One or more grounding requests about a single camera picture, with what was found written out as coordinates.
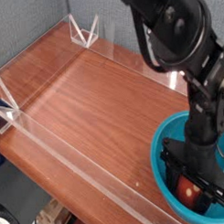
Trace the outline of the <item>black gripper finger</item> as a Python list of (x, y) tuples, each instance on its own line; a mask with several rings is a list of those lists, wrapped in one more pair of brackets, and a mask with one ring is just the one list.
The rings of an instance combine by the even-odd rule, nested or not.
[(208, 211), (211, 203), (212, 203), (211, 199), (206, 194), (201, 194), (197, 198), (195, 211), (200, 215), (204, 215)]
[(180, 176), (180, 167), (175, 162), (165, 161), (165, 180), (168, 189), (174, 193)]

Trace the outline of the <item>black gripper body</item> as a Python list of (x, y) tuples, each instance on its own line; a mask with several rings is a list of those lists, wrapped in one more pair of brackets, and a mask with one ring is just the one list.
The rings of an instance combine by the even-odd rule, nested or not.
[(224, 172), (215, 145), (198, 146), (171, 138), (164, 138), (162, 145), (161, 159), (178, 164), (180, 176), (199, 187), (212, 203), (224, 207)]

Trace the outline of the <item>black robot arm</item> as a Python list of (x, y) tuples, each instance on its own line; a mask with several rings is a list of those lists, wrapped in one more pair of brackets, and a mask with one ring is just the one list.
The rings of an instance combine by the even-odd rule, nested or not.
[(146, 65), (157, 72), (183, 71), (189, 113), (185, 139), (165, 138), (170, 192), (203, 214), (224, 207), (224, 172), (216, 158), (224, 134), (224, 45), (215, 34), (205, 0), (122, 0), (131, 9)]

